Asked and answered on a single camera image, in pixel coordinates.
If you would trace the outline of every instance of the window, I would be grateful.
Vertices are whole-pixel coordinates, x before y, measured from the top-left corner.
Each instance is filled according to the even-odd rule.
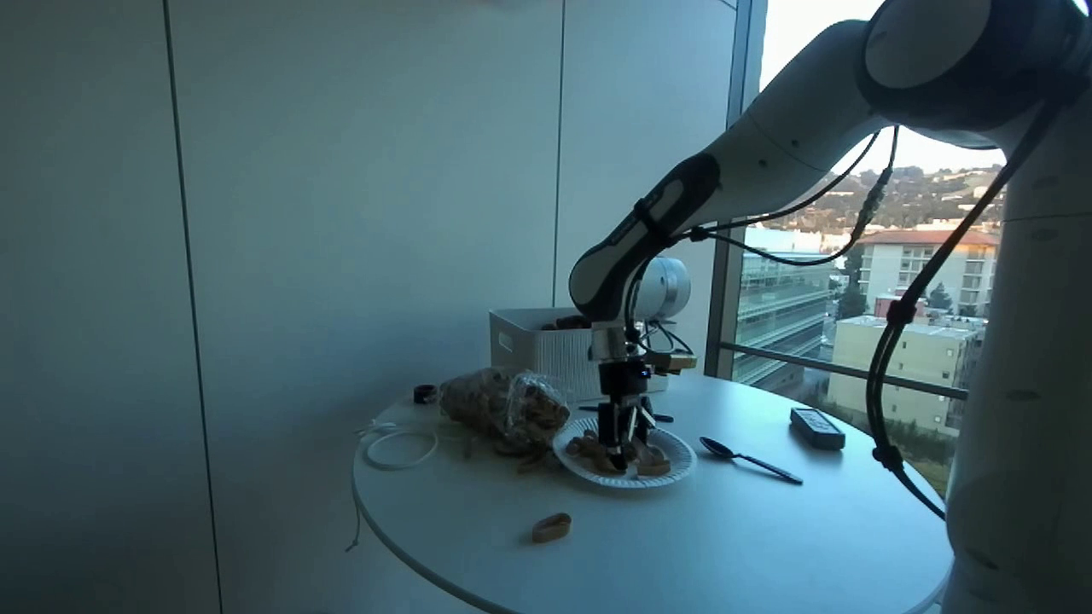
[[[865,19],[881,0],[752,0],[763,15],[762,69],[754,83],[769,83],[809,36],[827,23]],[[809,235],[815,255],[839,249],[848,235],[871,181],[886,161],[886,141],[812,209],[748,230],[752,244],[777,249],[777,233]],[[966,193],[980,193],[998,172],[998,152],[966,152],[923,136],[901,134],[901,152],[886,199],[861,241],[861,255],[832,265],[777,265],[740,249],[721,244],[715,265],[728,279],[712,283],[712,313],[707,369],[722,380],[796,397],[847,423],[863,423],[863,375],[882,330],[890,299],[921,272],[939,241],[966,213]],[[958,438],[966,383],[981,349],[986,299],[998,241],[998,209],[976,226],[973,244],[951,253],[946,271],[921,296],[918,321],[905,330],[886,369],[882,413],[905,456],[946,493],[950,459]]]

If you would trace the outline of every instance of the spoon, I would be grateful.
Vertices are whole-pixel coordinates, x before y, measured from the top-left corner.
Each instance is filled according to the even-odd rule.
[[[712,439],[712,438],[698,438],[698,439],[704,439],[704,448],[707,448],[715,459],[728,459],[728,463],[748,459],[748,463],[754,463],[754,468],[763,468],[763,470],[773,473],[777,481],[804,484],[801,476],[796,476],[796,473],[789,473],[789,470],[782,470],[782,468],[773,468],[773,463],[769,463],[769,459],[758,459],[758,456],[752,456],[752,454],[738,454],[738,450],[730,450],[728,442],[721,442],[721,439]]]

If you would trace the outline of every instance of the robotic arm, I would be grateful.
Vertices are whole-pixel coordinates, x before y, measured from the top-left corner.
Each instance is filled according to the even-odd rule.
[[[886,0],[818,34],[707,151],[669,172],[569,272],[594,325],[602,439],[640,438],[640,265],[690,230],[773,213],[865,134],[905,122],[1002,145],[1008,235],[992,326],[966,410],[950,537],[951,609],[1092,603],[1087,34],[1071,0]]]

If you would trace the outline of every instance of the round white table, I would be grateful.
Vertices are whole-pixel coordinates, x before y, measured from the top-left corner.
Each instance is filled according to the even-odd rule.
[[[782,463],[771,481],[698,454],[660,490],[612,490],[559,468],[518,470],[467,438],[441,406],[396,401],[379,423],[437,432],[417,468],[374,468],[364,432],[356,498],[379,540],[420,576],[485,609],[914,609],[951,566],[946,525],[847,431],[839,454],[789,432],[793,399],[682,375],[650,397],[664,431],[698,448],[715,438]],[[565,510],[569,537],[530,542]]]

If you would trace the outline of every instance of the white box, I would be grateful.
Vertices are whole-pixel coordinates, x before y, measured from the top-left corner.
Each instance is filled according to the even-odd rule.
[[[602,375],[590,358],[588,326],[557,326],[581,321],[564,306],[526,306],[488,313],[490,365],[506,372],[540,372],[572,406],[602,399]]]

